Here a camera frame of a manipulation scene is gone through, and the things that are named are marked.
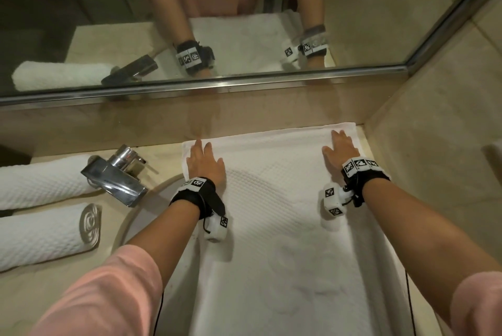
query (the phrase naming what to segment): pink sleeve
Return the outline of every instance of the pink sleeve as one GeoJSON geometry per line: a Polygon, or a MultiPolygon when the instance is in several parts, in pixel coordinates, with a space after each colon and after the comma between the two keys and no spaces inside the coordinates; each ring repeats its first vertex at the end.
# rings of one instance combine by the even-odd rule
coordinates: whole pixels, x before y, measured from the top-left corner
{"type": "Polygon", "coordinates": [[[450,307],[455,336],[502,335],[502,273],[477,273],[453,294],[450,307]]]}
{"type": "Polygon", "coordinates": [[[162,279],[152,257],[125,245],[70,286],[30,334],[147,336],[161,295],[162,279]]]}

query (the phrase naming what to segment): faucet handle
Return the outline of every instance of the faucet handle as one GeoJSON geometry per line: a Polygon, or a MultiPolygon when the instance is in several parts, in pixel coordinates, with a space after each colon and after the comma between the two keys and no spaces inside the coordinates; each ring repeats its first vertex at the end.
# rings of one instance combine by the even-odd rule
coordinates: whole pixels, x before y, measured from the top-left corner
{"type": "Polygon", "coordinates": [[[137,178],[138,174],[145,168],[147,161],[143,159],[131,147],[123,144],[109,159],[108,162],[124,171],[127,174],[137,178]]]}

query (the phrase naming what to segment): rolled towel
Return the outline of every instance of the rolled towel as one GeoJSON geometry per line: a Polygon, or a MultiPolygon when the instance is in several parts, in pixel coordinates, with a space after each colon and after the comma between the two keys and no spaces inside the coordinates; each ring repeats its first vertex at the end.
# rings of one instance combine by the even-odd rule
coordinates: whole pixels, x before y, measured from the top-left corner
{"type": "Polygon", "coordinates": [[[99,242],[101,209],[94,204],[0,219],[0,271],[92,250],[99,242]]]}
{"type": "Polygon", "coordinates": [[[0,210],[29,208],[96,191],[80,173],[91,155],[0,168],[0,210]]]}
{"type": "Polygon", "coordinates": [[[101,85],[110,75],[111,64],[65,64],[25,61],[12,74],[14,86],[20,92],[101,85]]]}

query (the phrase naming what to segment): mirror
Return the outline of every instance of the mirror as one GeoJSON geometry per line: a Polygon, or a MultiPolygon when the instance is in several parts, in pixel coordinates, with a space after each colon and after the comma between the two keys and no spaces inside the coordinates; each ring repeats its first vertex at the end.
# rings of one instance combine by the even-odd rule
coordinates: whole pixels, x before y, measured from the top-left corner
{"type": "Polygon", "coordinates": [[[402,63],[454,0],[0,0],[0,95],[402,63]]]}

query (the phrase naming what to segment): textured towel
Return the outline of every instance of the textured towel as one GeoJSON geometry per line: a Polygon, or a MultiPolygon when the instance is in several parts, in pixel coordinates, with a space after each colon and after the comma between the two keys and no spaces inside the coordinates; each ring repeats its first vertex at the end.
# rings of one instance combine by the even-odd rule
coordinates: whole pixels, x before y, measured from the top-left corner
{"type": "Polygon", "coordinates": [[[0,210],[28,208],[96,191],[80,173],[90,155],[0,168],[0,210]]]}
{"type": "Polygon", "coordinates": [[[211,140],[227,169],[229,236],[201,243],[191,335],[413,334],[404,270],[371,213],[321,217],[331,129],[361,150],[354,123],[211,140]]]}
{"type": "Polygon", "coordinates": [[[101,210],[83,203],[0,219],[0,271],[93,249],[101,210]]]}
{"type": "Polygon", "coordinates": [[[20,92],[101,85],[110,75],[111,64],[66,64],[25,61],[12,74],[14,86],[20,92]]]}

